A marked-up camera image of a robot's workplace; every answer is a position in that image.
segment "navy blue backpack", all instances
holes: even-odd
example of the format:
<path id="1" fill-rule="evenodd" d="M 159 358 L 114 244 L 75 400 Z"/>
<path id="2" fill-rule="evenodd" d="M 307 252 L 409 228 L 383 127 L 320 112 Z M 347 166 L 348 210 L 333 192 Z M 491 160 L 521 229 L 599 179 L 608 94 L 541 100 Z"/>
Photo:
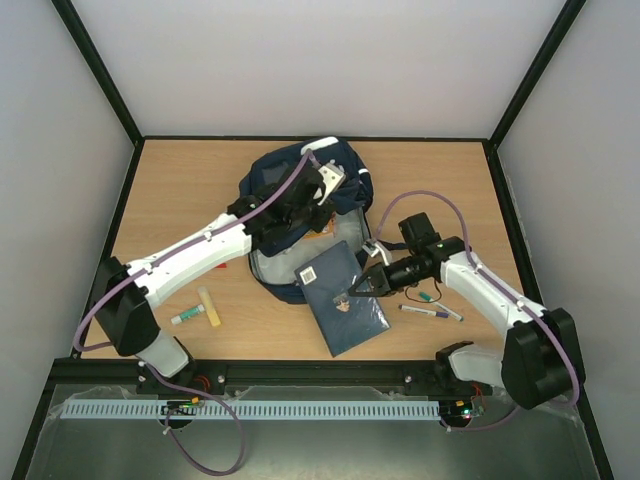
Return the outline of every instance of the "navy blue backpack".
<path id="1" fill-rule="evenodd" d="M 361 249 L 361 246 L 364 240 L 370 237 L 364 214 L 373 203 L 373 184 L 371 175 L 362 159 L 346 141 L 336 137 L 325 137 L 283 147 L 264 155 L 253 163 L 247 176 L 240 181 L 240 195 L 250 195 L 265 184 L 277 182 L 288 167 L 300 161 L 303 152 L 307 148 L 313 150 L 314 156 L 321 165 L 329 162 L 334 163 L 347 176 L 340 188 L 332 193 L 329 198 L 336 207 L 337 218 L 342 222 L 348 222 L 343 223 L 343 225 L 347 225 L 347 228 L 351 229 L 352 233 L 354 228 L 359 231 L 356 235 L 351 235 L 350 247 L 356 254 L 360 265 L 364 266 L 367 261 L 367 253 Z M 305 259 L 299 261 L 299 265 L 287 264 L 286 272 L 280 272 L 280 274 L 284 274 L 283 278 L 287 278 L 284 281 L 273 283 L 267 280 L 261 269 L 265 263 L 269 263 L 271 265 L 269 268 L 274 270 L 274 264 L 281 264 L 278 257 L 282 257 L 293 248 L 296 248 L 297 242 L 308 231 L 307 227 L 298 228 L 289 232 L 285 238 L 272 244 L 263 245 L 259 251 L 251 252 L 249 255 L 249 265 L 256 280 L 283 302 L 291 304 L 306 303 L 302 289 L 295 281 L 293 271 L 310 259 L 309 252 L 306 252 Z M 399 248 L 399 246 L 391 245 L 390 247 L 393 249 Z M 311 258 L 319 253 L 321 252 L 310 253 L 312 255 Z"/>

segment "black metal frame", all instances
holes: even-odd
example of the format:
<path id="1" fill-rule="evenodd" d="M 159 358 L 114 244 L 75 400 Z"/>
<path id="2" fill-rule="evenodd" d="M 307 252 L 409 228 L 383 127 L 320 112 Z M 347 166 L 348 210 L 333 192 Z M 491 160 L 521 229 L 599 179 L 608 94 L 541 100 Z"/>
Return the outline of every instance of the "black metal frame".
<path id="1" fill-rule="evenodd" d="M 135 150 L 127 172 L 124 186 L 120 193 L 116 211 L 105 240 L 104 249 L 100 260 L 111 255 L 113 245 L 118 233 L 120 222 L 124 214 L 127 199 L 133 184 L 136 168 L 140 155 L 144 148 L 145 140 L 290 140 L 301 141 L 313 136 L 292 137 L 265 137 L 265 136 L 147 136 L 144 137 L 135 124 L 127 106 L 124 103 L 113 79 L 111 78 L 104 62 L 100 58 L 87 30 L 78 16 L 71 0 L 51 0 L 60 17 L 64 21 L 71 36 L 76 42 L 91 71 L 102 87 L 105 96 L 113 107 L 116 115 L 125 128 Z M 502 170 L 498 147 L 505 138 L 511 125 L 515 121 L 520 110 L 524 106 L 529 95 L 535 88 L 546 66 L 551 61 L 554 53 L 560 46 L 562 39 L 569 31 L 574 20 L 578 16 L 585 0 L 567 0 L 562 11 L 558 15 L 553 27 L 542 44 L 538 54 L 529 67 L 525 77 L 513 96 L 504 115 L 498 123 L 490 139 L 482 138 L 368 138 L 351 137 L 350 141 L 439 141 L 439 142 L 482 142 L 487 158 L 487 164 L 496 191 L 496 197 L 500 205 L 513 256 L 518 269 L 518 274 L 525 295 L 535 301 L 541 301 L 540 290 L 535 279 L 529 252 L 520 228 L 519 220 L 515 212 L 513 201 L 507 187 L 507 182 Z M 199 361 L 199 364 L 208 365 L 212 371 L 220 371 L 225 376 L 227 388 L 242 388 L 252 384 L 276 384 L 276 385 L 369 385 L 375 387 L 403 388 L 409 394 L 424 394 L 419 387 L 429 381 L 428 372 L 433 370 L 433 361 L 398 361 L 398 362 L 265 362 L 265 361 Z M 427 376 L 423 382 L 415 382 L 414 386 L 407 384 L 405 378 L 419 378 Z M 33 422 L 25 439 L 24 447 L 18 459 L 13 479 L 22 479 L 26 476 L 35 445 L 46 412 L 49 408 L 53 390 L 58 384 L 122 384 L 131 385 L 137 383 L 138 366 L 131 360 L 86 360 L 79 359 L 78 352 L 72 352 L 72 358 L 57 359 L 54 361 L 51 373 L 43 390 L 40 402 L 36 409 Z M 450 399 L 447 392 L 429 391 L 433 398 Z M 456 396 L 464 396 L 464 390 L 456 391 Z M 598 429 L 591 412 L 588 398 L 584 391 L 581 392 L 578 403 L 578 411 L 585 423 L 588 440 L 594 455 L 596 466 L 601 478 L 613 478 Z"/>

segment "wooden table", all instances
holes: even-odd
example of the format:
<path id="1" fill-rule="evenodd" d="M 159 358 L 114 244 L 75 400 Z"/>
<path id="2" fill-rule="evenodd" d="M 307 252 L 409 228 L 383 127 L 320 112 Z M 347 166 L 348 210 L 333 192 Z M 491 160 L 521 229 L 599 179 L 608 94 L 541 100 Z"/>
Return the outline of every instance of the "wooden table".
<path id="1" fill-rule="evenodd" d="M 146 256 L 199 230 L 238 197 L 238 182 L 253 161 L 291 142 L 238 140 L 149 140 L 146 142 L 114 255 L 123 263 Z M 463 212 L 471 244 L 482 260 L 520 289 L 515 262 L 480 143 L 352 142 L 369 168 L 375 187 L 367 214 L 372 229 L 398 194 L 428 189 L 449 197 Z M 460 235 L 453 212 L 429 197 L 402 200 L 391 213 L 382 238 L 401 241 L 398 221 L 426 211 L 443 237 Z M 173 326 L 169 319 L 199 303 L 196 289 L 209 289 L 222 326 L 206 315 Z M 432 280 L 422 290 L 435 293 Z M 501 338 L 489 322 L 452 290 L 442 302 L 465 321 L 401 312 L 403 295 L 381 299 L 392 328 L 337 357 L 339 360 L 432 359 L 442 347 L 472 340 L 499 347 Z M 155 311 L 158 324 L 175 335 L 196 359 L 330 360 L 318 325 L 306 305 L 288 305 L 261 287 L 247 258 L 214 269 L 185 286 Z M 87 345 L 106 339 L 93 322 Z M 117 358 L 113 348 L 83 358 Z"/>

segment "white wall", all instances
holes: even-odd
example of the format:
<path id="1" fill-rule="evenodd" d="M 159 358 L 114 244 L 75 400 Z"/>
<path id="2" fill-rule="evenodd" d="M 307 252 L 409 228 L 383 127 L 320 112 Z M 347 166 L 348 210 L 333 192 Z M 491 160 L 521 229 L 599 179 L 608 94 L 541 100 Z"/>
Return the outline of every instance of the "white wall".
<path id="1" fill-rule="evenodd" d="M 564 0 L 74 0 L 144 134 L 487 137 Z"/>
<path id="2" fill-rule="evenodd" d="M 617 478 L 640 469 L 639 30 L 639 2 L 587 2 L 500 149 L 545 300 L 576 320 Z"/>
<path id="3" fill-rule="evenodd" d="M 132 146 L 51 2 L 0 0 L 0 478 L 69 354 Z"/>

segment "black cable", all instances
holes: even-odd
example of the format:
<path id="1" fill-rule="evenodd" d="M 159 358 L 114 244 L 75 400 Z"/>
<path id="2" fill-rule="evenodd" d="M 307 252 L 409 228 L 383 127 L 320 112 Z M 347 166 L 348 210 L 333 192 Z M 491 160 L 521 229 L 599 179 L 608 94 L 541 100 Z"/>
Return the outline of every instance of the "black cable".
<path id="1" fill-rule="evenodd" d="M 409 296 L 409 289 L 410 288 L 414 288 L 414 287 L 407 287 L 404 289 L 404 296 L 407 297 L 407 300 L 411 300 L 412 302 L 418 302 L 418 303 L 433 303 L 433 302 L 438 302 L 440 301 L 440 299 L 442 298 L 442 292 L 440 291 L 440 287 L 438 286 L 438 281 L 435 279 L 433 279 L 433 286 L 435 287 L 436 291 L 438 292 L 438 298 L 434 298 L 433 300 L 431 300 L 430 302 L 426 301 L 426 300 L 421 300 L 418 298 L 412 298 Z"/>

